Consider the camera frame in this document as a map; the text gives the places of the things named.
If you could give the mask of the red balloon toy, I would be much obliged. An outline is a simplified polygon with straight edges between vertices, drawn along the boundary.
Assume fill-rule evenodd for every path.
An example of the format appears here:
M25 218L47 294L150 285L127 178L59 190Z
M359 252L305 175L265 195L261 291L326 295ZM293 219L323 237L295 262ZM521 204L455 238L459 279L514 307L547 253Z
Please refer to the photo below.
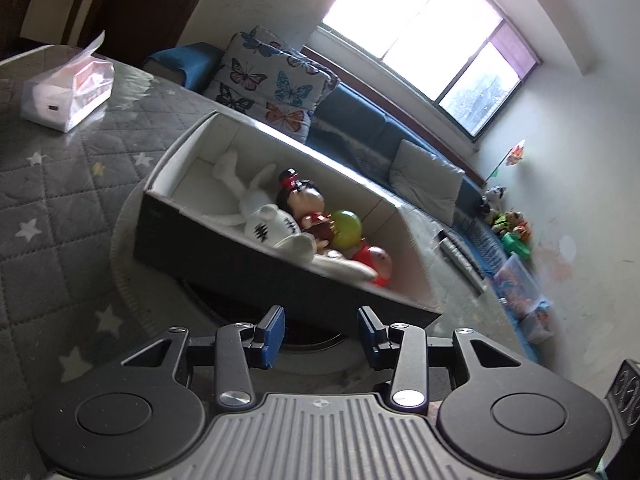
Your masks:
M363 244L353 255L352 260L358 261L375 270L378 277L373 284L384 287L390 281L393 273L393 260L381 247Z

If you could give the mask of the white knitted plush rabbit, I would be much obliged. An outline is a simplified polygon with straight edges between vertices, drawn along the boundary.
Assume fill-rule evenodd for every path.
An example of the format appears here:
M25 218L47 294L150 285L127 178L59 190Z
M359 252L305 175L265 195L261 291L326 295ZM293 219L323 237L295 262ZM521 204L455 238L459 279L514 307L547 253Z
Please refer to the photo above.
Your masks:
M222 154L213 166L213 177L222 182L238 200L236 214L206 214L208 222L235 228L243 226L244 235L255 242L277 249L288 260L312 263L317 244L310 234L302 232L294 218L279 208L262 188L272 177L276 164L262 168L245 186L236 174L238 153Z

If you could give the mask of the red black cartoon doll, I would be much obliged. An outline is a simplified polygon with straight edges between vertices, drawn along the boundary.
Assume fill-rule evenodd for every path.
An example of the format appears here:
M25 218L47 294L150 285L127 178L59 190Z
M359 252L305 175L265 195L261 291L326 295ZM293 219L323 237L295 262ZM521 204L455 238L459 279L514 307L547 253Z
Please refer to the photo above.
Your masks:
M335 223L324 211L326 201L314 182L301 179L294 168L283 170L278 182L277 206L296 221L303 233L314 237L318 254L329 250L336 235Z

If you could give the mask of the green balloon toy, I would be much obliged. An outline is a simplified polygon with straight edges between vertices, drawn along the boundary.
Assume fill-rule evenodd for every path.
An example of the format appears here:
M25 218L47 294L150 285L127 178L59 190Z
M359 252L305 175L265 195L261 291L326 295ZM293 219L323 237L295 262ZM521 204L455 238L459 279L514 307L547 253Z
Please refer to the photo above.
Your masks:
M330 213L334 225L334 237L331 246L346 250L357 246L362 237L362 225L359 217L350 210L339 209Z

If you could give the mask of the white remote control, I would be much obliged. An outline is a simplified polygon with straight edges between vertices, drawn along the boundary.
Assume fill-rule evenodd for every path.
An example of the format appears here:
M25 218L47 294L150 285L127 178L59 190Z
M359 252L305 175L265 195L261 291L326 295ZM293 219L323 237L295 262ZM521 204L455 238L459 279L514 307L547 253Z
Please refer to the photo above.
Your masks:
M438 232L437 239L438 248L444 257L458 269L479 295L483 295L487 286L482 269L444 230Z

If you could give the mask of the white cardboard storage box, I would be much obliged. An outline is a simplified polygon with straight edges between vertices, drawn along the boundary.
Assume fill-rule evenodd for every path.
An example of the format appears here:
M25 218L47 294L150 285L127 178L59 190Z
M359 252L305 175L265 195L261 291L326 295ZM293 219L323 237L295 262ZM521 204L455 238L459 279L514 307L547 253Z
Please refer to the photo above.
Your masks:
M212 176L225 152L238 154L243 181L268 164L296 169L314 181L330 211L347 209L363 223L363 235L393 260L385 287L345 282L316 266L289 262L253 242L239 228L210 221L233 214L233 194ZM143 191L134 243L136 258L204 298L224 321L256 318L274 304L301 321L345 335L357 331L357 311L370 307L385 323L425 327L442 313L416 238L398 198L308 146L246 116L217 108L186 130L151 172Z

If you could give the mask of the white plain cushion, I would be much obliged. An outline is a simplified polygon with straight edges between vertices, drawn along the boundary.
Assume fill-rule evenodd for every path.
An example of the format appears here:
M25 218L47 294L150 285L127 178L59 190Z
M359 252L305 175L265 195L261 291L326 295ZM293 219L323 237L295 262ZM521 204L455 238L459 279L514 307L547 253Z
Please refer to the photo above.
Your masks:
M402 140L390 166L390 185L407 202L446 226L454 210L464 171L407 140Z

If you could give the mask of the black white plush dog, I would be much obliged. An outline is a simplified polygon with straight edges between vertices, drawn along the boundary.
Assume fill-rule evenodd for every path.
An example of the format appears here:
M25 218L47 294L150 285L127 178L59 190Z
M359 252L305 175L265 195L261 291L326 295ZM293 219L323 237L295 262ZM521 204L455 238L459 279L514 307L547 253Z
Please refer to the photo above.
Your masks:
M491 211L502 211L502 199L506 192L505 186L496 185L487 190L482 199L482 211L489 214Z

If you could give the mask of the grey quilted star tablecloth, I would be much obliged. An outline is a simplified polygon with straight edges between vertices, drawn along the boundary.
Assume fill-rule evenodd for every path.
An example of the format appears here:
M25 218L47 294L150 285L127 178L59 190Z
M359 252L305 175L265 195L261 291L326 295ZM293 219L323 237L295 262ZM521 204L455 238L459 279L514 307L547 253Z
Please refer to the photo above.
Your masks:
M69 60L70 47L1 67L1 474L39 479L35 402L171 325L209 331L171 278L125 247L142 182L213 103L117 64L114 91L76 129L20 115L24 82Z

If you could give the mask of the blue sofa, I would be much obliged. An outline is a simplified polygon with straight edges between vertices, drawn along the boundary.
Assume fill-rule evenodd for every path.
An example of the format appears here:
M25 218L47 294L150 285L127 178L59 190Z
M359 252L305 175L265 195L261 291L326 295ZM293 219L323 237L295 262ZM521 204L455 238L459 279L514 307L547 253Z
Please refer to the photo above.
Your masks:
M480 270L494 276L508 256L498 237L480 222L488 211L488 203L480 195L482 185L478 174L400 108L366 88L351 74L332 72L314 58L283 49L277 41L258 48L256 53L273 68L280 51L285 61L322 75L324 89L315 107L278 103L264 84L254 90L232 84L231 74L245 72L241 66L243 53L224 52L205 42L156 52L146 59L143 68L252 116L384 188L390 186L390 167L402 142L431 153L440 166L461 169L463 177L454 206L454 230Z

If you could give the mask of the colourful pinwheel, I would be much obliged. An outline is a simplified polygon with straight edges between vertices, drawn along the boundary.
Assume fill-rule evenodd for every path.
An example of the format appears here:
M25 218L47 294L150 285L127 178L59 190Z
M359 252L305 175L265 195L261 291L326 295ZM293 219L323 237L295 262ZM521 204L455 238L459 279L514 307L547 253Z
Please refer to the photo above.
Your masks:
M524 157L525 143L525 140L521 140L520 142L515 143L512 148L509 148L506 151L506 154L502 156L502 159L499 160L495 168L488 174L486 182L491 178L497 177L502 166L514 166L518 164Z

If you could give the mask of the black tracking device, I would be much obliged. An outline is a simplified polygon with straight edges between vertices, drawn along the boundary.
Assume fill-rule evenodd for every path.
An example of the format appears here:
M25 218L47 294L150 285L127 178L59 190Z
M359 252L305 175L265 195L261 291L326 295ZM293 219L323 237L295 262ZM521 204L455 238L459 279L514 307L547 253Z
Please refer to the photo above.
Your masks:
M614 382L608 389L608 401L618 432L626 440L640 419L640 368L639 362L631 359L620 364Z

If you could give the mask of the tissue pack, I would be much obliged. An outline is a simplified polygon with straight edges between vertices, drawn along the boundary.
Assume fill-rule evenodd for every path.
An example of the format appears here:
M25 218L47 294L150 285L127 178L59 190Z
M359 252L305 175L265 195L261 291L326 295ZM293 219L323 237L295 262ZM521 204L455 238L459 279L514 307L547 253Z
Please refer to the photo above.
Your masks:
M23 84L21 118L66 133L83 122L112 94L115 78L111 61L96 58L105 32L64 65Z

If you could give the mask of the window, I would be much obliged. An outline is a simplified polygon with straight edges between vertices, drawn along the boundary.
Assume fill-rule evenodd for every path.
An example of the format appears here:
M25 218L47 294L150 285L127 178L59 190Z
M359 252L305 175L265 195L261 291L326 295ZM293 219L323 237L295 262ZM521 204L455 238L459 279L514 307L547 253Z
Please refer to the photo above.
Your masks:
M539 58L492 0L335 0L318 25L478 139Z

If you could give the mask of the dark wooden door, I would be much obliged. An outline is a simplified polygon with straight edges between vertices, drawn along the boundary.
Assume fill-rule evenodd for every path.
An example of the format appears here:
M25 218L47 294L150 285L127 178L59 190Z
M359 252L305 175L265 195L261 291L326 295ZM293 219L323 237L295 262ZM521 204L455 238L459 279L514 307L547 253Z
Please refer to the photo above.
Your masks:
M153 53L175 46L198 0L101 0L94 24L105 38L99 52L140 66Z

